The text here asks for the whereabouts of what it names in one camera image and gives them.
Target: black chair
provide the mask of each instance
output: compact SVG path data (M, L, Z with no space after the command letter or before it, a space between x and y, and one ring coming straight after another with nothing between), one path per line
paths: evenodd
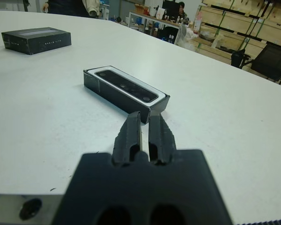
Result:
M266 76L267 79L273 79L274 82L280 80L279 84L281 84L281 46L267 44L256 59L247 60L248 57L243 49L232 54L231 65L242 69L243 66L252 63L251 69Z

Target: desk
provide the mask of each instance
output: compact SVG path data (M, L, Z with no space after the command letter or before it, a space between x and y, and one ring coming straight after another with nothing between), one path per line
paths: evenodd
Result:
M71 32L72 46L4 49L1 32L48 26ZM85 89L82 72L106 65L171 96L162 115L177 148L204 151L235 224L281 218L280 85L115 22L65 15L0 11L0 193L63 194L83 153L112 152L127 114ZM148 152L148 125L142 132Z
M152 17L152 16L149 16L149 15L144 15L142 13L138 13L138 12L129 12L129 21L128 21L128 27L130 27L130 23L131 23L131 15L135 15L137 17L141 17L143 19L145 19L145 24L144 24L144 29L146 28L147 26L147 20L152 20L156 23L160 23L162 25L165 25L165 26L169 26L169 27L173 27L173 28L177 28L179 29L179 24L177 23L173 23L171 21L167 21L167 20L160 20L160 19L157 19L155 17Z

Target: person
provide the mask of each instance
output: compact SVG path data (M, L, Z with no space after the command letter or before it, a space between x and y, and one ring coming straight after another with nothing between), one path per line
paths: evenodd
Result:
M185 4L184 2L179 2L180 8L179 8L179 17L182 19L186 19L187 18L187 14L184 12L184 7Z
M99 6L99 0L48 0L42 10L52 14L98 18Z

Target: black box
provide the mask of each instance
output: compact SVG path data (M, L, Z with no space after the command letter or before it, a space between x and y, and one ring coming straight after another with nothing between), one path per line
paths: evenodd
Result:
M115 67L84 70L84 86L127 113L140 111L140 120L148 123L151 110L161 113L170 96Z
M71 33L51 27L3 32L2 38L5 48L28 55L71 45Z

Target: person's hand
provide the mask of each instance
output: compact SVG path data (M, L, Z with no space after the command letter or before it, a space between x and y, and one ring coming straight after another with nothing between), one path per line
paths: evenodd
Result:
M46 2L46 3L43 5L43 8L42 8L42 10L43 10L44 13L48 12L48 7L49 7L49 4Z

